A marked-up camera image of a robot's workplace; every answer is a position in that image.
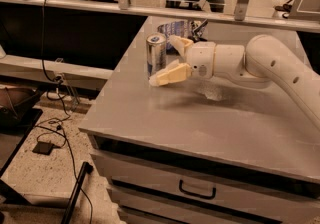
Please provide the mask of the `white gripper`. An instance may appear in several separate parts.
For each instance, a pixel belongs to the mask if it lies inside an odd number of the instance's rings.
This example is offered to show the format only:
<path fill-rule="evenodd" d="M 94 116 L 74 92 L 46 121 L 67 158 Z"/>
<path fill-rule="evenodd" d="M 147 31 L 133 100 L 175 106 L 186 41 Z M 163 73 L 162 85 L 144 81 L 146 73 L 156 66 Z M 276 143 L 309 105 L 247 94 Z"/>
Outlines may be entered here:
<path fill-rule="evenodd" d="M 184 57 L 186 53 L 187 63 L 181 63 L 179 60 L 172 61 L 164 69 L 149 78 L 151 86 L 159 87 L 182 82 L 187 80 L 191 74 L 193 77 L 202 79 L 209 79 L 213 76 L 214 51 L 216 48 L 214 42 L 201 41 L 193 44 L 191 39 L 170 35 L 169 43 L 181 57 Z"/>

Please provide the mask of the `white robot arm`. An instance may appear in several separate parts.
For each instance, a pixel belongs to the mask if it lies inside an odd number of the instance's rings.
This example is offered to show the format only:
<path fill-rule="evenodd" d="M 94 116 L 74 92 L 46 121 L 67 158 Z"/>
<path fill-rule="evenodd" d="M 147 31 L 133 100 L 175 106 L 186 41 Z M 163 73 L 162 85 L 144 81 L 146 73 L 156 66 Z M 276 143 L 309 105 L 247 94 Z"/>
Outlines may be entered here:
<path fill-rule="evenodd" d="M 150 75 L 150 85 L 159 87 L 190 77 L 219 77 L 250 88 L 275 83 L 320 128 L 320 76 L 277 38 L 257 35 L 245 46 L 195 43 L 175 35 L 169 41 L 182 59 Z"/>

